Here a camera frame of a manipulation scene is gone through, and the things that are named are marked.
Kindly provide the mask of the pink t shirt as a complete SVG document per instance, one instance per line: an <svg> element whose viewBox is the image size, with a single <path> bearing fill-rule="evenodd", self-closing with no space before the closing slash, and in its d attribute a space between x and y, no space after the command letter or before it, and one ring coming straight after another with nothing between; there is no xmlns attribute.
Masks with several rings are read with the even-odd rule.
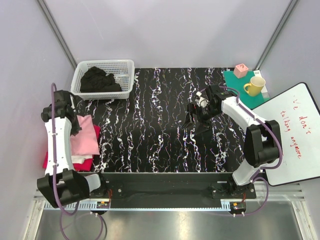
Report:
<svg viewBox="0 0 320 240"><path fill-rule="evenodd" d="M100 127L93 124L91 115L77 115L77 118L82 130L70 137L71 155L98 155Z"/></svg>

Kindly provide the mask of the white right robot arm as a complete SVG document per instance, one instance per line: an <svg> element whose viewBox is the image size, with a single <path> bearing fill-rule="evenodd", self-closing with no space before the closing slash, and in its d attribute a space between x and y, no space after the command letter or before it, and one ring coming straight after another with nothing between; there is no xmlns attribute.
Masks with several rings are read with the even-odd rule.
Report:
<svg viewBox="0 0 320 240"><path fill-rule="evenodd" d="M276 120L266 120L255 114L240 100L233 88L212 84L195 94L187 105L183 128L196 125L195 133L212 130L211 120L226 114L245 132L244 160L235 170L223 191L232 198L243 195L255 177L263 170L278 168L283 159L280 125Z"/></svg>

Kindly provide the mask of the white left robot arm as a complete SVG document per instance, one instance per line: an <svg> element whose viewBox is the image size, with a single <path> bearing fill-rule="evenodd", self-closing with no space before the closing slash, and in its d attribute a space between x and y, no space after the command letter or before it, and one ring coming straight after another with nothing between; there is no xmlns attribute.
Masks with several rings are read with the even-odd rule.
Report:
<svg viewBox="0 0 320 240"><path fill-rule="evenodd" d="M103 198L108 186L99 174L82 175L72 163L71 136L81 130L73 108L72 95L66 90L51 90L51 104L41 113L47 132L47 165L37 179L37 189L53 208L88 199L91 193Z"/></svg>

